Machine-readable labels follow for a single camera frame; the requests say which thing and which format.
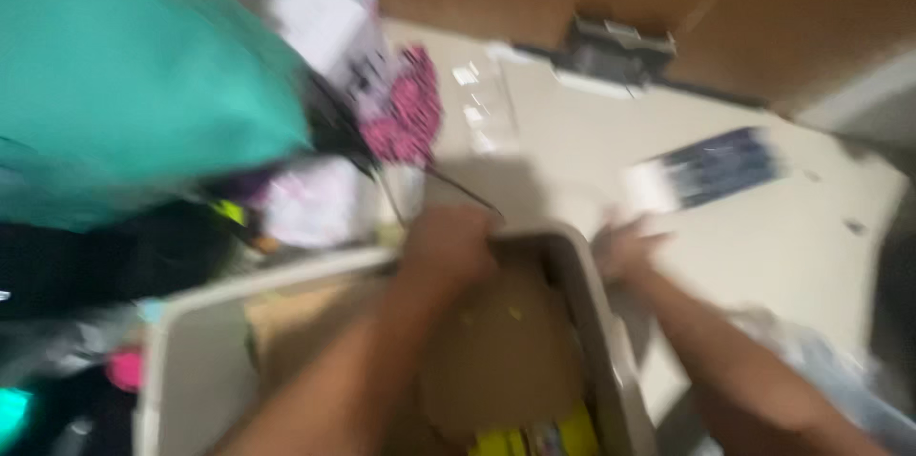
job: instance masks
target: forearm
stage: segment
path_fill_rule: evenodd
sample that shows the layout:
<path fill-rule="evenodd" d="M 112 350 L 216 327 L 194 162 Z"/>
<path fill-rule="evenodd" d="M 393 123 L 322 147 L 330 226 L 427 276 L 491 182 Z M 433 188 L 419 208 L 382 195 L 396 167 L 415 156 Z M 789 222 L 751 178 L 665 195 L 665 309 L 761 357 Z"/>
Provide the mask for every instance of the forearm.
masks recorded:
<path fill-rule="evenodd" d="M 226 455 L 373 454 L 450 298 L 406 269 L 315 362 L 273 397 Z"/>
<path fill-rule="evenodd" d="M 625 278 L 658 318 L 685 372 L 705 395 L 704 405 L 715 410 L 707 421 L 725 445 L 734 439 L 744 453 L 883 453 L 820 392 L 718 311 L 681 291 L 650 265 L 637 267 Z M 749 436 L 765 439 L 755 448 Z M 775 446 L 767 448 L 765 443 Z"/>

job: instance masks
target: black wire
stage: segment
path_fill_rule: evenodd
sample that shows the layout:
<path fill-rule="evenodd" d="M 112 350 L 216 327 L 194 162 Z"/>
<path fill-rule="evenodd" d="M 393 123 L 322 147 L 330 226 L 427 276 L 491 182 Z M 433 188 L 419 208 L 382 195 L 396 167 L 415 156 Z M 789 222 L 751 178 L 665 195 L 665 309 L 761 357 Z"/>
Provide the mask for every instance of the black wire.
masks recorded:
<path fill-rule="evenodd" d="M 462 193 L 464 193 L 464 194 L 467 195 L 468 197 L 473 198 L 474 200 L 476 200 L 477 202 L 479 202 L 480 205 L 482 205 L 482 206 L 484 206 L 484 207 L 487 207 L 488 209 L 491 209 L 491 210 L 493 210 L 494 212 L 496 212 L 497 215 L 499 215 L 499 216 L 501 216 L 501 217 L 503 217 L 503 218 L 506 216 L 506 215 L 503 214 L 502 211 L 499 210 L 498 207 L 494 206 L 493 203 L 491 203 L 489 200 L 487 200 L 486 198 L 481 197 L 480 195 L 477 195 L 475 192 L 473 192 L 473 191 L 471 191 L 470 189 L 468 189 L 468 188 L 462 186 L 461 184 L 459 184 L 458 182 L 456 182 L 456 181 L 455 181 L 454 179 L 452 179 L 451 177 L 448 177 L 448 176 L 443 175 L 442 172 L 440 172 L 439 170 L 437 170 L 434 166 L 427 166 L 427 167 L 426 167 L 426 173 L 427 173 L 428 175 L 430 175 L 430 176 L 436 177 L 437 179 L 441 180 L 441 181 L 444 182 L 445 184 L 448 184 L 448 185 L 454 187 L 455 189 L 461 191 Z"/>

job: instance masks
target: hand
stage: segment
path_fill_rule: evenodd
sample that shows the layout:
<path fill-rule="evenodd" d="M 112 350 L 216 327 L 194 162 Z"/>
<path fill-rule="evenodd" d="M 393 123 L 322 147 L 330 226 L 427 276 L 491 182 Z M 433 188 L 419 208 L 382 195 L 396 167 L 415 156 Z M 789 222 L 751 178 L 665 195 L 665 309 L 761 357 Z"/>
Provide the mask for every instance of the hand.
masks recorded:
<path fill-rule="evenodd" d="M 624 280 L 634 272 L 652 267 L 652 254 L 668 239 L 668 234 L 642 234 L 645 216 L 628 224 L 620 224 L 615 209 L 604 216 L 604 227 L 592 240 L 592 255 L 602 278 L 620 277 Z"/>
<path fill-rule="evenodd" d="M 461 292 L 497 271 L 487 236 L 498 217 L 477 206 L 433 206 L 410 226 L 401 260 L 403 272 Z"/>

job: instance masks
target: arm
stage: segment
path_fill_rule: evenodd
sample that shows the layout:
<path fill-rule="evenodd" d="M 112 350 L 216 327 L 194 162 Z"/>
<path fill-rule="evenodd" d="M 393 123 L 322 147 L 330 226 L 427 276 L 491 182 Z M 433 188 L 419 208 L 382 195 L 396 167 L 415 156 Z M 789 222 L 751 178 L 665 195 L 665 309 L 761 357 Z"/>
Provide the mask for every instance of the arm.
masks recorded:
<path fill-rule="evenodd" d="M 886 454 L 772 352 L 659 273 L 649 256 L 661 239 L 638 229 L 606 229 L 595 246 L 599 267 L 658 318 L 727 454 Z"/>
<path fill-rule="evenodd" d="M 441 313 L 496 270 L 487 248 L 491 226 L 476 207 L 438 207 L 420 215 L 382 297 L 220 454 L 376 453 Z"/>

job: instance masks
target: plastic storage bin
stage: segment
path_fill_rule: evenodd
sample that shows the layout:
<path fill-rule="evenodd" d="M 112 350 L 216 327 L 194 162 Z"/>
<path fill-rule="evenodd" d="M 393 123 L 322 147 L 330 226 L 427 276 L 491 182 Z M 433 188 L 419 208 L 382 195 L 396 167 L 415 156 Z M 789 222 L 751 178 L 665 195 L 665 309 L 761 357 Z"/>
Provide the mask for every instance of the plastic storage bin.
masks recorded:
<path fill-rule="evenodd" d="M 574 228 L 551 223 L 504 230 L 498 243 L 539 250 L 552 281 L 561 284 L 593 388 L 593 423 L 604 453 L 655 456 L 655 431 L 639 391 L 626 328 L 611 312 L 587 241 Z M 200 455 L 256 398 L 258 374 L 246 347 L 248 298 L 304 292 L 322 286 L 325 277 L 377 273 L 394 264 L 393 251 L 350 251 L 249 275 L 170 301 L 161 322 L 148 335 L 135 454 Z"/>

